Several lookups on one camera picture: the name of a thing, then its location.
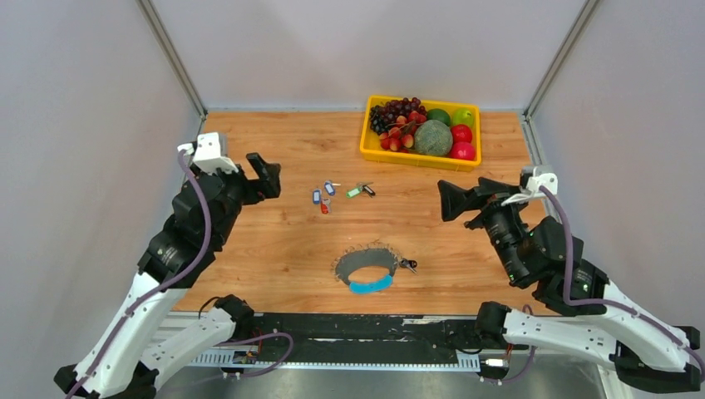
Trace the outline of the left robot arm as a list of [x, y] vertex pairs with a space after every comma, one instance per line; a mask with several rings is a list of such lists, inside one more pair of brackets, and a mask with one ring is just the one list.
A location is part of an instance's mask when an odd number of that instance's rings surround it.
[[247, 159], [253, 179], [228, 161], [213, 172], [185, 167], [173, 212], [140, 258], [108, 329], [83, 360], [57, 371], [54, 381], [67, 397], [152, 398], [207, 349], [253, 341], [254, 310], [229, 294], [187, 328], [153, 343], [171, 309], [223, 249], [242, 208], [280, 196], [280, 165], [257, 153]]

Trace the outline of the metal key organizer blue handle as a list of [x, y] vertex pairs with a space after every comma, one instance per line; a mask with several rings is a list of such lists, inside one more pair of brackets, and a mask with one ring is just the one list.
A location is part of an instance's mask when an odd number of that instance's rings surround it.
[[[349, 247], [331, 266], [333, 276], [356, 295], [380, 293], [393, 284], [402, 257], [386, 244], [367, 244]], [[367, 268], [379, 268], [383, 275], [371, 282], [358, 282], [353, 275]]]

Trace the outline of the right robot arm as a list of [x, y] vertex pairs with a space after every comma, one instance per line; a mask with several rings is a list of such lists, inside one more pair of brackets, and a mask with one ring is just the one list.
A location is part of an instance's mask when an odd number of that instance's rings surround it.
[[523, 222], [520, 213], [531, 200], [557, 203], [554, 173], [527, 170], [518, 185], [480, 178], [470, 189], [440, 180], [437, 188], [442, 219], [474, 212], [465, 227], [487, 233], [510, 285], [531, 288], [535, 300], [560, 315], [557, 322], [542, 321], [526, 311], [484, 302], [474, 326], [479, 343], [527, 345], [580, 357], [644, 392], [701, 389], [704, 361], [698, 354], [697, 328], [659, 320], [584, 259], [584, 243], [572, 235], [561, 205], [556, 216], [535, 227]]

